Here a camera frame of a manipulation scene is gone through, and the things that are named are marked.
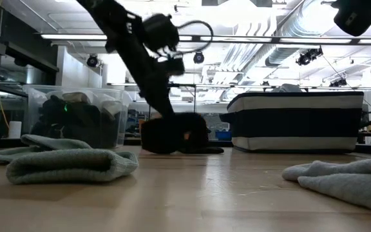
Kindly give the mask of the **overhead LED light bar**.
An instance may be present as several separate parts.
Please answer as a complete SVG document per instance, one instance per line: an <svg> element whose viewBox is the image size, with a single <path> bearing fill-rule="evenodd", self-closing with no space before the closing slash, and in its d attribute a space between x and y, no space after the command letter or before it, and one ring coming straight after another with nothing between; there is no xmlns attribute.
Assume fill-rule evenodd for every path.
<svg viewBox="0 0 371 232"><path fill-rule="evenodd" d="M41 34L51 41L105 41L101 34ZM371 46L371 37L266 37L266 36L226 36L226 35L181 35L182 43L253 43L253 44L310 44Z"/></svg>

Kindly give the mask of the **dark storage shelf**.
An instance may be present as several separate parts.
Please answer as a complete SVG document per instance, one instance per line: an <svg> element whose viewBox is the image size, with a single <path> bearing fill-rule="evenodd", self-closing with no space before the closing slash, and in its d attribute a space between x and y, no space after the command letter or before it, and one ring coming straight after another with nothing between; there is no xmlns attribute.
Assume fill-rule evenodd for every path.
<svg viewBox="0 0 371 232"><path fill-rule="evenodd" d="M0 0L0 139L10 121L26 120L25 84L55 83L58 48L13 11L18 0Z"/></svg>

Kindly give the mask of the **green knit sock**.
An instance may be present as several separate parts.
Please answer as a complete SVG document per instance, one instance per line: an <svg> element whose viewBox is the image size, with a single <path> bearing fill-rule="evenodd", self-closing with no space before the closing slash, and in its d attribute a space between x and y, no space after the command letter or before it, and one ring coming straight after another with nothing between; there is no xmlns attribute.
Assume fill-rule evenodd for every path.
<svg viewBox="0 0 371 232"><path fill-rule="evenodd" d="M26 147L0 150L0 163L11 163L11 161L19 157L44 151L91 149L89 144L81 140L52 139L30 134L22 135L21 142L25 144Z"/></svg>
<svg viewBox="0 0 371 232"><path fill-rule="evenodd" d="M6 177L12 184L111 182L138 166L137 155L129 151L54 150L14 159L6 167Z"/></svg>

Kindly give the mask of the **black ceiling spotlight cluster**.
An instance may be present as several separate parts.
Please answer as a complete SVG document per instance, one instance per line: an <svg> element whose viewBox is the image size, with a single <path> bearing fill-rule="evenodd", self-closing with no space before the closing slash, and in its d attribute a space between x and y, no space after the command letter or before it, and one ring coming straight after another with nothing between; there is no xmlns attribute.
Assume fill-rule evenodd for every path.
<svg viewBox="0 0 371 232"><path fill-rule="evenodd" d="M322 47L309 49L306 52L300 53L300 56L296 59L296 64L299 66L306 66L322 55Z"/></svg>

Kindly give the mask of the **clear plastic bin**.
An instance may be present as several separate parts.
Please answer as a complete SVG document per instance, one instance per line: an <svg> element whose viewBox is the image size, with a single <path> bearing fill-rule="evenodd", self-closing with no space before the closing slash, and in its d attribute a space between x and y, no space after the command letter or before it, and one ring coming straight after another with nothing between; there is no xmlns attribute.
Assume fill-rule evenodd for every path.
<svg viewBox="0 0 371 232"><path fill-rule="evenodd" d="M128 119L128 108L132 103L128 92L124 90L103 89L103 88L76 88L64 86L46 86L46 85L26 85L25 93L28 94L28 123L29 133L32 126L38 120L38 108L44 101L48 100L52 95L64 100L66 104L73 102L83 102L86 104L95 105L99 109L105 108L110 113L114 114L117 110L120 111L120 124L117 145L115 148L123 145L126 133L126 124ZM67 107L67 126L71 124L71 116L68 113Z"/></svg>

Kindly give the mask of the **light grey sock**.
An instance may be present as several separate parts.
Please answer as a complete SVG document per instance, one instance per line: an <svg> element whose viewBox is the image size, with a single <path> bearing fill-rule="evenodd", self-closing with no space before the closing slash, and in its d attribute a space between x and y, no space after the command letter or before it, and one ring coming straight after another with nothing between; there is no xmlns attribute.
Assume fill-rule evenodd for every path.
<svg viewBox="0 0 371 232"><path fill-rule="evenodd" d="M316 160L286 168L281 175L305 189L371 209L371 159L346 164Z"/></svg>

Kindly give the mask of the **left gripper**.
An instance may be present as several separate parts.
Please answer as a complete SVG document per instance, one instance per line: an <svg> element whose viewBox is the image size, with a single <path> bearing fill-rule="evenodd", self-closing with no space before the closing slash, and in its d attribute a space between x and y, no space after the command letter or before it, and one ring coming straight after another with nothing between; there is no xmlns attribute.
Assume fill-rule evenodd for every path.
<svg viewBox="0 0 371 232"><path fill-rule="evenodd" d="M168 55L159 61L148 54L144 44L144 27L140 19L109 19L106 21L109 51L117 51L140 87L140 95L161 116L173 115L169 100L168 78L185 72L183 58Z"/></svg>

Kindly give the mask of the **black shorts with patterned waistband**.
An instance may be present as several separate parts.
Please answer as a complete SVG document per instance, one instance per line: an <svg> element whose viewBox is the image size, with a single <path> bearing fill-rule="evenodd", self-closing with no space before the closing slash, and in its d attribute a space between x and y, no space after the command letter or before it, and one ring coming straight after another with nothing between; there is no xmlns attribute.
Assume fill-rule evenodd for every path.
<svg viewBox="0 0 371 232"><path fill-rule="evenodd" d="M64 100L52 95L38 108L38 120L31 128L32 135L52 139L71 139L68 122L67 104Z"/></svg>

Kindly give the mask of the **plain black garment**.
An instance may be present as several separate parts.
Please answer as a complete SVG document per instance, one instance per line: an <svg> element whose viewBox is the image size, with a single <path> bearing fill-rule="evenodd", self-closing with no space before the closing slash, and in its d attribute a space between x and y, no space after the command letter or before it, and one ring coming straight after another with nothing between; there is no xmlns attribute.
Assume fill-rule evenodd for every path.
<svg viewBox="0 0 371 232"><path fill-rule="evenodd" d="M191 138L184 140L184 133ZM142 148L152 153L220 154L224 150L209 145L209 130L204 118L193 112L174 113L141 125Z"/></svg>

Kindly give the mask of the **white paper roll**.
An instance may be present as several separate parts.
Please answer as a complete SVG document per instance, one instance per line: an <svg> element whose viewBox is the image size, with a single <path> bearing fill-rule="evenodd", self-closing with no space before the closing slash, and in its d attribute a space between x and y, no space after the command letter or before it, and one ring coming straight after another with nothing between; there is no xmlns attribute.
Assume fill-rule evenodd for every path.
<svg viewBox="0 0 371 232"><path fill-rule="evenodd" d="M20 139L21 138L21 130L22 130L22 122L21 121L10 121L9 122L9 130L8 130L8 138L9 139Z"/></svg>

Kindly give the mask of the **silver ventilation duct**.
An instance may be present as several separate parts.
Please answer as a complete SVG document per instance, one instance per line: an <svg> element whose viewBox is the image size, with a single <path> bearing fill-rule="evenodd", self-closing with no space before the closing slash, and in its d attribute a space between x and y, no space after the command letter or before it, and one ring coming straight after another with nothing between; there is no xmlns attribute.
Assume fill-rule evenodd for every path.
<svg viewBox="0 0 371 232"><path fill-rule="evenodd" d="M333 26L336 10L321 4L324 0L298 0L299 4L291 13L276 24L276 30L271 31L274 22L267 19L267 30L260 32L258 23L251 23L243 31L244 35L274 35L277 37L319 37ZM224 70L242 71L253 66L276 67L285 59L298 51L297 48L283 48L275 44L231 44L226 58L220 65Z"/></svg>

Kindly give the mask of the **blue plastic crate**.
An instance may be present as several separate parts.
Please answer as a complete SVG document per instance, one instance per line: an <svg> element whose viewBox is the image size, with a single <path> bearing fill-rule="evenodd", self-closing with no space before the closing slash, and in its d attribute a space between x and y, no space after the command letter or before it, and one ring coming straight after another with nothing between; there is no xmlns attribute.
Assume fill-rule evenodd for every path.
<svg viewBox="0 0 371 232"><path fill-rule="evenodd" d="M218 140L223 140L223 141L230 141L232 140L232 134L230 131L226 131L226 130L216 130L215 131L215 137L218 139Z"/></svg>

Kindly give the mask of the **navy white striped fabric bin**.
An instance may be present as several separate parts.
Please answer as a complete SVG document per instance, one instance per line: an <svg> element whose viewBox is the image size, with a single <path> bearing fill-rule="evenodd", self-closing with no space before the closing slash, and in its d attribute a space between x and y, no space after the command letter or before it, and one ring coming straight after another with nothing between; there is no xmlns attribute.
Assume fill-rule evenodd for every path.
<svg viewBox="0 0 371 232"><path fill-rule="evenodd" d="M247 92L221 114L233 146L253 152L351 152L363 92Z"/></svg>

